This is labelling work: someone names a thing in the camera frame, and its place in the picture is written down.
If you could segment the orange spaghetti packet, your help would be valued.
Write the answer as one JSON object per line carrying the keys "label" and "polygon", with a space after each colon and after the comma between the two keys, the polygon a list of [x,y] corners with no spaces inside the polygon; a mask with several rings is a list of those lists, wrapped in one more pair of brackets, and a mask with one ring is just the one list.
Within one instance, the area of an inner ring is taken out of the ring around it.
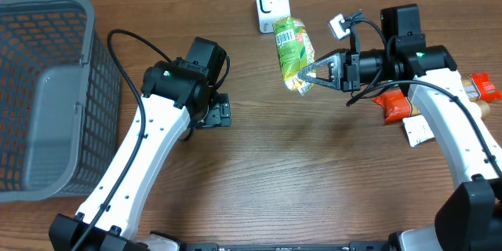
{"label": "orange spaghetti packet", "polygon": [[[486,72],[463,75],[461,81],[469,100],[479,107],[482,119],[488,118],[490,114],[488,103],[499,100],[501,91],[490,81]],[[405,97],[400,89],[387,91],[372,101],[384,108],[386,123],[421,115],[418,108],[411,103],[411,99]]]}

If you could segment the green tea snack packet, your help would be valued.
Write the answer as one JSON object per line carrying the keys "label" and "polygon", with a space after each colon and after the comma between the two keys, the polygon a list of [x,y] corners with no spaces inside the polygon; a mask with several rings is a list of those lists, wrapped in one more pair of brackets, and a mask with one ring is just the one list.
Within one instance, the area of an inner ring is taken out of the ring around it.
{"label": "green tea snack packet", "polygon": [[287,16],[273,23],[279,66],[283,81],[290,91],[304,95],[311,84],[298,78],[298,71],[315,61],[315,50],[304,23]]}

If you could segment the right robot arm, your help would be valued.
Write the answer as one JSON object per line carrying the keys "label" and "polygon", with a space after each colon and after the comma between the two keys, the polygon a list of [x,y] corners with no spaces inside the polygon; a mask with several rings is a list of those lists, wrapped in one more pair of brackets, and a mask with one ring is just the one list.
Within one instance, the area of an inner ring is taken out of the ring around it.
{"label": "right robot arm", "polygon": [[457,64],[443,45],[429,46],[416,4],[382,9],[376,28],[384,48],[362,51],[355,30],[362,11],[335,16],[335,38],[350,49],[326,54],[298,71],[299,79],[343,92],[355,92],[348,105],[366,94],[400,87],[424,116],[445,155],[455,191],[434,223],[396,231],[389,250],[499,250],[501,248],[501,147],[486,128],[462,85]]}

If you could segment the white tube with gold cap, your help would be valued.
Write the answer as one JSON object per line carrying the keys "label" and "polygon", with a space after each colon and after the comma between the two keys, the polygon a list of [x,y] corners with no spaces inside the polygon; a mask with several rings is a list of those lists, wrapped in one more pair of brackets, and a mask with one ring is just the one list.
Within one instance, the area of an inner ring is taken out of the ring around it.
{"label": "white tube with gold cap", "polygon": [[[486,119],[489,117],[490,108],[489,104],[484,100],[478,100],[470,102],[470,105],[474,108],[475,112],[478,113],[481,119]],[[415,115],[412,117],[404,118],[402,120],[404,130],[408,137],[409,145],[415,147],[418,144],[422,144],[428,140],[435,138],[430,126],[425,120],[423,115]]]}

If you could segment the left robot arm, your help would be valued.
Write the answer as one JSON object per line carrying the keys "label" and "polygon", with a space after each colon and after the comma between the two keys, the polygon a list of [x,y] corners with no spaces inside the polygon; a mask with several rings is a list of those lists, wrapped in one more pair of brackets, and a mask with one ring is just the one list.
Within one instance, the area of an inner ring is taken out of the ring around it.
{"label": "left robot arm", "polygon": [[136,236],[144,204],[177,141],[194,129],[228,127],[227,94],[218,93],[230,58],[216,42],[197,37],[185,58],[165,58],[144,73],[133,94],[138,108],[106,173],[73,217],[59,214],[49,229],[55,250],[184,249],[169,235]]}

